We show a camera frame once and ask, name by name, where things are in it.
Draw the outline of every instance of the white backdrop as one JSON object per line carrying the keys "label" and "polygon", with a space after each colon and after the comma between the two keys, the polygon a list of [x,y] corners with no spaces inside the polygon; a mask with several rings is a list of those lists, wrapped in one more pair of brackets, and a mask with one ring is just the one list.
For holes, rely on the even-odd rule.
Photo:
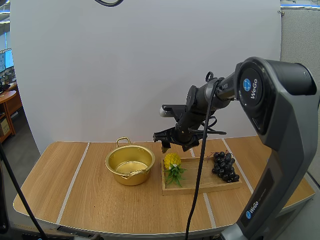
{"label": "white backdrop", "polygon": [[[185,104],[208,71],[226,77],[251,56],[279,60],[279,9],[279,0],[12,1],[14,66],[39,151],[55,141],[152,141],[175,125],[161,105]],[[226,137],[256,134],[237,102],[216,116]]]}

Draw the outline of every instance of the office desk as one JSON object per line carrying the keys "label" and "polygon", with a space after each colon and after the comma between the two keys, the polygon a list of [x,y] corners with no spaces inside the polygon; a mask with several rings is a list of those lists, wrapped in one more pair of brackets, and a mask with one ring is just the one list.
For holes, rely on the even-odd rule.
{"label": "office desk", "polygon": [[22,107],[22,101],[20,98],[17,82],[14,82],[7,90],[3,91],[1,94],[7,93],[9,91],[16,91],[16,95],[7,102],[8,112],[11,116],[14,112]]}
{"label": "office desk", "polygon": [[9,111],[8,111],[8,102],[13,99],[17,95],[16,91],[6,91],[0,94],[0,110],[4,112],[4,114],[0,115],[0,120],[2,118],[6,118],[6,121],[9,125],[9,131],[4,135],[0,136],[0,143],[3,143],[9,135],[15,135],[16,131],[14,125],[12,123]]}
{"label": "office desk", "polygon": [[[56,225],[104,232],[110,237],[182,236],[193,195],[162,196],[160,161],[165,154],[161,152],[161,143],[136,144],[150,148],[155,154],[150,178],[137,186],[119,184],[108,171],[105,158],[116,147],[115,143],[55,142],[49,145],[21,188],[36,218]],[[191,157],[199,156],[200,148],[183,152],[181,147],[172,145],[168,152]],[[190,225],[194,236],[212,235],[217,229],[236,222],[271,152],[253,136],[208,140],[205,155],[226,149],[236,158],[235,171],[243,181],[242,187],[199,194]],[[279,215],[298,209],[314,194],[303,179]],[[27,214],[18,196],[13,206],[16,211]]]}

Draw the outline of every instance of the computer monitor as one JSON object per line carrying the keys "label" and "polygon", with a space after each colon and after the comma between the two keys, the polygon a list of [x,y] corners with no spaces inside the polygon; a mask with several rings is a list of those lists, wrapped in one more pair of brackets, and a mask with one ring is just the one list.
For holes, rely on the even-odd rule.
{"label": "computer monitor", "polygon": [[5,54],[0,53],[0,73],[6,70]]}
{"label": "computer monitor", "polygon": [[5,68],[10,68],[14,65],[14,59],[12,58],[12,50],[6,51],[4,56]]}

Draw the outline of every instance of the wooden tray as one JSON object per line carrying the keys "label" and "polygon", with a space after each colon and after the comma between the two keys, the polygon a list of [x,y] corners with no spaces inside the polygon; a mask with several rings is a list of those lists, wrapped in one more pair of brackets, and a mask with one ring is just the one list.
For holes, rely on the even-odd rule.
{"label": "wooden tray", "polygon": [[[162,177],[162,195],[181,195],[181,194],[194,194],[196,187],[196,179],[198,173],[200,157],[182,157],[181,167],[187,169],[182,174],[182,180],[180,183],[182,187],[179,187],[176,183],[166,184],[165,177],[168,173],[164,172],[164,160],[161,160],[161,177]],[[240,171],[236,164],[233,164],[234,171],[239,174]],[[214,168],[213,157],[205,157],[203,160],[202,173],[200,179],[199,193],[217,192],[229,189],[240,188],[243,184],[241,175],[237,182],[226,183],[216,174],[212,173]]]}

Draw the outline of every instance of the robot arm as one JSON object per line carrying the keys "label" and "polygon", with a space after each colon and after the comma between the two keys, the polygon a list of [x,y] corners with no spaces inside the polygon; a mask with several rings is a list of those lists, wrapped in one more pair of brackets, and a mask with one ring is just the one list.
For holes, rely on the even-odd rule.
{"label": "robot arm", "polygon": [[262,143],[272,149],[267,165],[238,221],[222,232],[226,240],[259,239],[304,177],[318,145],[319,92],[311,73],[298,63],[251,57],[237,64],[226,78],[192,86],[186,105],[163,105],[175,117],[175,127],[153,135],[165,152],[170,143],[184,151],[197,146],[197,130],[206,118],[211,92],[211,114],[236,99]]}

